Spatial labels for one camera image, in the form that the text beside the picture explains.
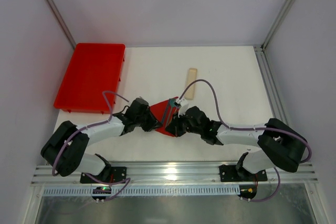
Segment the teal spoon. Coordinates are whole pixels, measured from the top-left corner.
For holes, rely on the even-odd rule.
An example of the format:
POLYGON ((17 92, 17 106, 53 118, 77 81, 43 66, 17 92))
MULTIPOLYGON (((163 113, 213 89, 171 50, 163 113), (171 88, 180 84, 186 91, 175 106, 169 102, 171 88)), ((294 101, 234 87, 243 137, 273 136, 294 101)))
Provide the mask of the teal spoon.
POLYGON ((179 109, 180 108, 179 101, 180 100, 178 98, 170 98, 168 104, 169 104, 170 108, 179 109))

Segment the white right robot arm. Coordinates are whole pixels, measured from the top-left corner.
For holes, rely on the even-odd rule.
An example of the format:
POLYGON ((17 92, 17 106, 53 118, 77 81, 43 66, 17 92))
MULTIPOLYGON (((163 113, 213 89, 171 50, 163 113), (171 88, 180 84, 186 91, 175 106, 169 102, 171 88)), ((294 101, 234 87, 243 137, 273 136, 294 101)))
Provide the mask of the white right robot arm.
POLYGON ((245 152, 234 168, 242 181, 251 180, 258 172, 270 168, 295 173, 307 149, 307 141, 278 119, 271 118, 262 127, 226 127, 219 121, 210 120, 196 106, 187 109, 183 115, 174 113, 165 130, 175 137, 197 134, 210 145, 258 147, 256 152, 245 152))

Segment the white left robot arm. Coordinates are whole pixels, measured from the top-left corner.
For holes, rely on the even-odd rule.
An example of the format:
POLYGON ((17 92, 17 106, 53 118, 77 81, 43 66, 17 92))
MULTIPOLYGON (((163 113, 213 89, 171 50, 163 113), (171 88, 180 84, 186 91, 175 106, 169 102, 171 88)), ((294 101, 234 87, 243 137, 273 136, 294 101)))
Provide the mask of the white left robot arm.
POLYGON ((136 98, 124 112, 118 112, 101 122, 79 127, 70 121, 62 122, 40 154, 52 166, 52 175, 69 176, 80 172, 85 183, 116 184, 111 164, 99 154, 88 154, 86 148, 110 137, 131 133, 140 127, 151 132, 162 126, 151 112, 149 104, 136 98))

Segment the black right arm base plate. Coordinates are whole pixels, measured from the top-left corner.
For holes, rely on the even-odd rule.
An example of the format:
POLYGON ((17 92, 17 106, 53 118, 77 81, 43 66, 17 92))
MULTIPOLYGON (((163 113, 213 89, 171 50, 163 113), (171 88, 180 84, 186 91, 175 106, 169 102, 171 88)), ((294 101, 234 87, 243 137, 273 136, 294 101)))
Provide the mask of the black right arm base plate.
POLYGON ((237 169, 235 165, 219 166, 219 175, 221 182, 266 182, 268 180, 265 170, 253 174, 243 168, 237 169))

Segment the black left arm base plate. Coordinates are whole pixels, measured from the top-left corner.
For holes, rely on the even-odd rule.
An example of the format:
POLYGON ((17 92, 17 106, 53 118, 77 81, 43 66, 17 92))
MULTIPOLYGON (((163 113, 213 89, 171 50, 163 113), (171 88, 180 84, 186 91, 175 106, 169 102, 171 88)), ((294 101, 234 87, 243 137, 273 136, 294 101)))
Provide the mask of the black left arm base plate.
POLYGON ((82 173, 80 177, 81 184, 124 184, 126 182, 127 168, 125 166, 111 166, 104 168, 99 175, 90 175, 82 173))

